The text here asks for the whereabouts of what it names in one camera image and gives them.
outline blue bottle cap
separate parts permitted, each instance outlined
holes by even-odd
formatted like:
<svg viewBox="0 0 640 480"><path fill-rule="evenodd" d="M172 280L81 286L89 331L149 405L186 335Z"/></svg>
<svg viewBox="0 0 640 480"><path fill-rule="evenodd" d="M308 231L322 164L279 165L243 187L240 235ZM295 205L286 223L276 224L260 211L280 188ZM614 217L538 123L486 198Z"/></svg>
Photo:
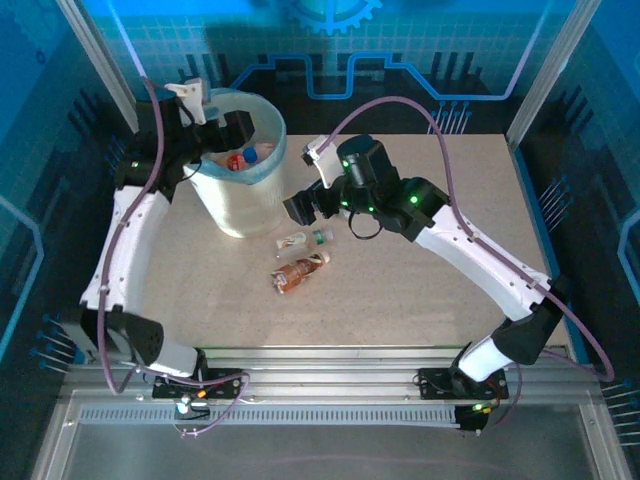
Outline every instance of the blue bottle cap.
<svg viewBox="0 0 640 480"><path fill-rule="evenodd" d="M253 147L245 148L242 155L249 164L256 163L258 161L258 152L256 152L256 149Z"/></svg>

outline white clamp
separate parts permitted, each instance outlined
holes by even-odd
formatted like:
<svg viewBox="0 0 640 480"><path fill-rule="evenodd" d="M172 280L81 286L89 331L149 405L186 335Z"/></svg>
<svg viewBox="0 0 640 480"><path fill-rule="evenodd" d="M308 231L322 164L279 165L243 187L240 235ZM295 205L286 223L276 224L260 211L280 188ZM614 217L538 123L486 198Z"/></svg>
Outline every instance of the white clamp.
<svg viewBox="0 0 640 480"><path fill-rule="evenodd" d="M184 85L178 83L167 83L164 88L174 92L184 107L189 110L193 118L198 125L204 125L207 123L207 119L204 115L204 108L202 104L208 101L209 91L206 88L206 84L202 78L193 78L185 82ZM183 127L187 127L191 124L191 120L187 114L180 110L180 121Z"/></svg>
<svg viewBox="0 0 640 480"><path fill-rule="evenodd" d="M340 158L338 157L338 148L333 142L318 154L317 150L327 140L325 135L320 135L304 148L304 153L309 155L313 160L313 164L320 172L320 178L324 188L331 188L333 182L339 176L344 174Z"/></svg>

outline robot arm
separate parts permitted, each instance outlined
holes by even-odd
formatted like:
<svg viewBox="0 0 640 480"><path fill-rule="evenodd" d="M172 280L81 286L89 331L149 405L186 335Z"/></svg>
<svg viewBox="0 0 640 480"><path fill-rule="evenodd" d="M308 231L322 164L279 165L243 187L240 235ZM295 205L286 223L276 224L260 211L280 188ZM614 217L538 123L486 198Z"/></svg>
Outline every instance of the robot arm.
<svg viewBox="0 0 640 480"><path fill-rule="evenodd" d="M240 148L253 135L248 112L226 113L226 126L206 121L202 109L202 81L166 86L176 97L160 102L165 150L159 175L122 230L111 258L106 295L105 325L109 358L140 365L176 377L202 376L206 360L193 347L169 340L162 325L141 316L144 278L153 241L169 210L183 166L199 162L204 151L225 152ZM138 104L141 130L128 146L116 171L111 224L99 263L82 294L80 305L64 315L63 327L89 359L98 358L96 319L101 277L107 250L121 218L150 178L156 156L157 135L150 104Z"/></svg>
<svg viewBox="0 0 640 480"><path fill-rule="evenodd" d="M513 362L535 363L562 313L476 240L483 239L522 266L534 282L563 297L560 285L523 265L463 217L474 232L467 236L449 197L423 178L400 179L384 146L369 135L353 137L338 148L330 144L318 155L315 149L324 140L316 139L303 155L308 165L321 171L321 180L285 201L290 217L309 225L315 221L315 211L325 218L339 208L351 215L371 215L381 228L447 260L498 304L506 320L484 339L467 345L450 369L453 387L461 396Z"/></svg>

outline metal floor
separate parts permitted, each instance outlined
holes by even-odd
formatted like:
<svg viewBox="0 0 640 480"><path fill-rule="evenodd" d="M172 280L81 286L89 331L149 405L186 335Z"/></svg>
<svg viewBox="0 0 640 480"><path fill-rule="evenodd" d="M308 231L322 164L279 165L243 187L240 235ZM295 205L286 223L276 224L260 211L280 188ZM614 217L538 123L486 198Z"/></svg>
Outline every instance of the metal floor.
<svg viewBox="0 0 640 480"><path fill-rule="evenodd" d="M165 425L80 425L63 478L588 480L580 422L577 410L520 407L479 438L397 426L221 426L181 438Z"/></svg>

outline metal grate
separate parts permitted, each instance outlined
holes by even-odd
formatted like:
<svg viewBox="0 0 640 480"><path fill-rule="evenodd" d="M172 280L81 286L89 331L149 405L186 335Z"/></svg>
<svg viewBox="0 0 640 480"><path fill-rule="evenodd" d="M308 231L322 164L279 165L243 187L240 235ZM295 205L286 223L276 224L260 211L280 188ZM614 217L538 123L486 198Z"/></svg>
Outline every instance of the metal grate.
<svg viewBox="0 0 640 480"><path fill-rule="evenodd" d="M210 407L208 423L226 405ZM415 425L456 428L455 407L438 406L305 406L240 405L228 415L229 425ZM80 422L92 425L164 425L175 420L174 405L105 404L83 407Z"/></svg>
<svg viewBox="0 0 640 480"><path fill-rule="evenodd" d="M82 407L80 423L90 425L166 425L173 422L174 405L107 404Z"/></svg>

